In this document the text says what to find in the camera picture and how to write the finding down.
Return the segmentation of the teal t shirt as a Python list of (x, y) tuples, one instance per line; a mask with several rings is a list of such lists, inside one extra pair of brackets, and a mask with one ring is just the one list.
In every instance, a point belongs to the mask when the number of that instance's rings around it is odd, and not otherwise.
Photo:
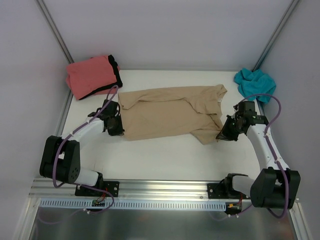
[(271, 99), (270, 96), (265, 94), (273, 95), (277, 87), (274, 79), (260, 69), (250, 71), (247, 68), (243, 68), (234, 75), (233, 80), (238, 84), (238, 91), (243, 97), (256, 95), (248, 98), (248, 100), (257, 99), (265, 104)]

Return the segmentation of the beige t shirt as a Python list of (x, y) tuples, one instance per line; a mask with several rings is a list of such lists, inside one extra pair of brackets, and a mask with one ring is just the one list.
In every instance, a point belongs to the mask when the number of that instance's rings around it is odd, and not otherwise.
[(154, 88), (121, 92), (118, 103), (129, 141), (191, 134), (203, 145), (222, 130), (224, 85)]

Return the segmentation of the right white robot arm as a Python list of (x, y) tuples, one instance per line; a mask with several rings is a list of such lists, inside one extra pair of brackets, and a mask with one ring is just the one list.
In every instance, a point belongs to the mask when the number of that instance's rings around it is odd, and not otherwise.
[(223, 181), (223, 193), (231, 199), (244, 194), (256, 208), (291, 209), (301, 182), (299, 172), (291, 170), (281, 157), (269, 121), (256, 112), (253, 101), (241, 101), (234, 108), (235, 113), (227, 116), (216, 139), (231, 142), (245, 135), (255, 151), (260, 173), (256, 179), (240, 173), (228, 174)]

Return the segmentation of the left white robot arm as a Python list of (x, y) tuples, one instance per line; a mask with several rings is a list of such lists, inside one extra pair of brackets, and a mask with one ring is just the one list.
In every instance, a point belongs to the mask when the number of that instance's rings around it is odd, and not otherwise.
[(54, 186), (75, 184), (84, 186), (93, 196), (107, 190), (103, 174), (81, 166), (81, 149), (94, 137), (102, 133), (121, 136), (124, 133), (121, 108), (118, 102), (105, 100), (103, 106), (87, 116), (86, 121), (64, 136), (51, 135), (47, 138), (39, 167), (42, 177), (50, 178)]

